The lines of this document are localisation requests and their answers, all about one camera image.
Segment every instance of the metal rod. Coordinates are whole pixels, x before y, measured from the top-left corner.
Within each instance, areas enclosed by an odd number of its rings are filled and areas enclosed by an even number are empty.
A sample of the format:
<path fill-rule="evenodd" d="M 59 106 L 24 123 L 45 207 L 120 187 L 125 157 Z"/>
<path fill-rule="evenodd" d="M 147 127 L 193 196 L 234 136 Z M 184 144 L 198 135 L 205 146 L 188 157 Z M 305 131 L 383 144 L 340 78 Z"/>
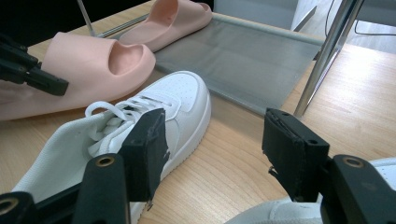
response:
<path fill-rule="evenodd" d="M 82 16 L 84 17 L 84 21 L 87 24 L 88 30 L 90 31 L 91 36 L 96 36 L 96 37 L 108 37 L 110 35 L 114 35 L 116 32 L 124 30 L 124 29 L 126 29 L 126 28 L 128 28 L 130 26 L 133 26 L 133 25 L 145 20 L 146 17 L 149 15 L 149 14 L 146 14 L 146 15 L 138 17 L 138 18 L 136 18 L 134 20 L 127 21 L 124 24 L 121 24 L 121 25 L 119 25 L 117 27 L 114 27 L 114 28 L 112 28 L 112 29 L 110 29 L 108 31 L 104 31 L 103 33 L 97 35 L 96 32 L 93 30 L 90 17 L 88 16 L 87 10 L 85 10 L 85 7 L 84 7 L 84 4 L 82 3 L 82 0 L 77 0 L 77 2 L 78 2 L 79 9 L 81 10 Z"/>
<path fill-rule="evenodd" d="M 135 25 L 135 24 L 137 24 L 137 23 L 139 23 L 139 22 L 145 20 L 145 19 L 148 17 L 148 15 L 149 15 L 149 14 L 146 14 L 146 15 L 143 15 L 143 16 L 141 16 L 141 17 L 138 17 L 138 18 L 136 18 L 136 19 L 134 19 L 134 20 L 127 21 L 127 22 L 125 22 L 124 24 L 121 24 L 121 25 L 119 25 L 119 26 L 117 26 L 117 27 L 114 27 L 114 28 L 112 28 L 112 29 L 110 29 L 110 30 L 108 30 L 108 31 L 105 31 L 105 32 L 99 34 L 98 36 L 99 36 L 99 37 L 107 37 L 107 36 L 110 36 L 110 35 L 114 35 L 114 34 L 115 34 L 116 32 L 118 32 L 118 31 L 124 30 L 124 29 L 126 29 L 126 28 L 128 28 L 128 27 L 130 27 L 130 26 L 133 26 L 133 25 Z"/>
<path fill-rule="evenodd" d="M 353 25 L 364 0 L 344 0 L 332 23 L 330 32 L 320 50 L 318 60 L 305 85 L 303 94 L 294 111 L 295 117 L 302 117 L 308 108 L 321 81 L 325 78 L 332 62 L 347 40 L 347 34 Z"/>
<path fill-rule="evenodd" d="M 88 30 L 90 31 L 91 36 L 96 36 L 96 33 L 92 28 L 90 17 L 88 16 L 87 10 L 85 10 L 82 0 L 77 0 L 77 2 L 78 2 L 79 9 L 81 10 L 82 16 L 84 17 L 84 21 L 85 21 L 85 23 L 87 23 Z"/>

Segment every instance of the white shoelace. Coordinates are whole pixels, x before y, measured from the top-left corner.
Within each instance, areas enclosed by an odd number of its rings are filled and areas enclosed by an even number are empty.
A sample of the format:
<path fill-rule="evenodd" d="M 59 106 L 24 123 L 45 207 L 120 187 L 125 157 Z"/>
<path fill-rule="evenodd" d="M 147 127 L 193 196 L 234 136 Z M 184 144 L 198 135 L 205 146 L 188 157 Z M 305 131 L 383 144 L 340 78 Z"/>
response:
<path fill-rule="evenodd" d="M 134 96 L 115 105 L 103 101 L 89 105 L 85 110 L 86 117 L 90 117 L 92 112 L 97 108 L 107 109 L 116 116 L 107 122 L 106 127 L 103 130 L 98 130 L 96 125 L 91 128 L 89 136 L 92 140 L 97 142 L 88 148 L 90 155 L 96 157 L 110 152 L 117 153 L 123 140 L 126 138 L 129 131 L 132 130 L 140 117 L 150 110 L 163 108 L 163 105 L 171 106 L 172 104 L 165 102 L 163 99 L 156 99 L 155 95 L 149 94 L 149 92 Z M 116 142 L 116 145 L 111 147 L 111 140 L 118 136 L 120 139 L 114 141 Z"/>

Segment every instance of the white sneaker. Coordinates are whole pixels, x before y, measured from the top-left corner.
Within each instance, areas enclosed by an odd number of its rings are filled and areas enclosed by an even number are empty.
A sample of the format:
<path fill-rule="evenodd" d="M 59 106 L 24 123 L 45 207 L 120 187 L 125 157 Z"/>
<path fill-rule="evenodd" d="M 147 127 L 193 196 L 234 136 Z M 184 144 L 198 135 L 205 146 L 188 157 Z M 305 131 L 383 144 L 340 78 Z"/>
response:
<path fill-rule="evenodd" d="M 370 161 L 375 169 L 396 190 L 396 158 Z M 226 224 L 319 224 L 323 223 L 320 203 L 294 203 L 291 199 L 261 203 L 233 217 Z"/>
<path fill-rule="evenodd" d="M 96 108 L 107 111 L 92 115 Z M 170 151 L 169 161 L 163 167 L 163 179 L 197 148 L 210 121 L 209 91 L 192 72 L 181 71 L 163 77 L 116 105 L 106 102 L 89 105 L 86 118 L 68 122 L 54 133 L 13 191 L 30 192 L 38 203 L 76 185 L 81 182 L 90 159 L 117 153 L 142 114 L 156 108 L 165 110 Z M 145 204 L 130 205 L 131 221 L 136 223 Z"/>

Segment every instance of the wooden table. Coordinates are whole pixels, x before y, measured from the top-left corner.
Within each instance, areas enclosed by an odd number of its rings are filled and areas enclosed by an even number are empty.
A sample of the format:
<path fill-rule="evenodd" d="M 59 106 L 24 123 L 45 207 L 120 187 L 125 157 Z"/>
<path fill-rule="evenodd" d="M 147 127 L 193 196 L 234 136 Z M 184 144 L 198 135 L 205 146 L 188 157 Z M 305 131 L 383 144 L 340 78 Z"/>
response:
<path fill-rule="evenodd" d="M 115 27 L 147 13 L 150 6 L 99 21 L 95 29 Z M 88 32 L 80 28 L 74 33 Z M 42 60 L 48 44 L 32 46 L 30 53 Z M 282 110 L 294 111 L 311 69 Z M 331 144 L 331 156 L 396 157 L 395 75 L 396 55 L 345 45 L 302 122 Z M 160 76 L 154 71 L 147 84 Z M 267 174 L 263 118 L 213 95 L 212 107 L 200 146 L 161 183 L 154 206 L 139 223 L 223 223 L 253 205 L 286 196 Z M 82 117 L 84 108 L 0 121 L 0 193 L 15 186 L 59 126 Z"/>

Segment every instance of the pink slide sandal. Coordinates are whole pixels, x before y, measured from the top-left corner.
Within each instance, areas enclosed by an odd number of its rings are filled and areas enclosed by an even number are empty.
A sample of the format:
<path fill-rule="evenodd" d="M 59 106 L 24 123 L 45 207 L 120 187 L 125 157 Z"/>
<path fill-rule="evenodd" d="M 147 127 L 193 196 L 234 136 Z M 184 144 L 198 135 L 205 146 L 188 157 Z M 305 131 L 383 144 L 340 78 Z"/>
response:
<path fill-rule="evenodd" d="M 69 82 L 64 96 L 0 81 L 0 120 L 20 119 L 119 99 L 140 87 L 155 65 L 144 45 L 58 33 L 41 69 Z"/>
<path fill-rule="evenodd" d="M 122 44 L 144 44 L 155 52 L 206 27 L 212 11 L 190 0 L 157 0 L 145 21 L 120 37 Z"/>

